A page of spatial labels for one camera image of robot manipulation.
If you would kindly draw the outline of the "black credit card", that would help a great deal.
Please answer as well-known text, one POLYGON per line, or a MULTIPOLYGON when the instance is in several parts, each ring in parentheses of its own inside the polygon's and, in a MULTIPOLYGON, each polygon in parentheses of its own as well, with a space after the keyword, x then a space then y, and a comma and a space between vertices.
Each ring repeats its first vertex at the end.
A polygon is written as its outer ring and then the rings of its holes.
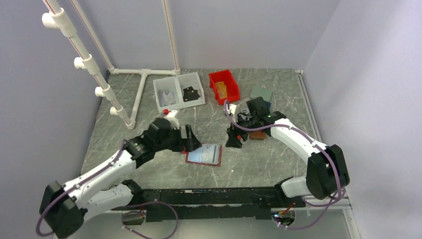
POLYGON ((198 95, 198 90, 195 90, 193 87, 187 87, 183 89, 184 97, 191 97, 198 95))

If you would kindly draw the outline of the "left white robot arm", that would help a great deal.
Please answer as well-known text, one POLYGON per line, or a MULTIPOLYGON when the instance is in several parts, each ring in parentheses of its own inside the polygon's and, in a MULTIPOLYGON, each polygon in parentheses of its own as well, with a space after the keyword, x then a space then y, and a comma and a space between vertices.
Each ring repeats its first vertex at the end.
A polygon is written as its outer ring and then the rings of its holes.
POLYGON ((65 239, 104 211, 124 206, 139 208, 142 189, 134 181, 122 182, 109 190, 105 187, 152 160, 159 151, 192 152, 201 145, 189 124, 180 127, 168 118, 156 118, 141 135, 124 139, 119 150, 94 169, 64 184, 48 184, 36 234, 65 239))

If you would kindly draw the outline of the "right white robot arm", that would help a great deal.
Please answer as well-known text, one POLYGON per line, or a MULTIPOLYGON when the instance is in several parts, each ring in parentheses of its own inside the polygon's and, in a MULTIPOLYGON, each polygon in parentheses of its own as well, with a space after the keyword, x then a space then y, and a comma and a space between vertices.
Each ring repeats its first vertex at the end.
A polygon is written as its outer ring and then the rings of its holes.
POLYGON ((345 187, 350 183, 342 149, 326 145, 297 128, 284 114, 271 112, 261 97, 247 102, 249 112, 236 112, 236 106, 228 100, 223 110, 231 125, 227 129, 227 147, 241 148, 251 132, 263 132, 296 153, 307 169, 303 176, 290 177, 276 184, 274 200, 285 207, 295 197, 313 196, 323 200, 331 198, 335 203, 342 199, 345 187))

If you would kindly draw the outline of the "red card holder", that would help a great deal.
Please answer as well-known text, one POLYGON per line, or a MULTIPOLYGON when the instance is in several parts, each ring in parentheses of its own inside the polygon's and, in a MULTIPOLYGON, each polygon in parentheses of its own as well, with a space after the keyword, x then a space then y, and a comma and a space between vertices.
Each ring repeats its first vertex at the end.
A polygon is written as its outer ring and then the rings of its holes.
POLYGON ((218 144, 202 144, 192 152, 183 151, 185 162, 207 166, 220 166, 222 146, 218 144))

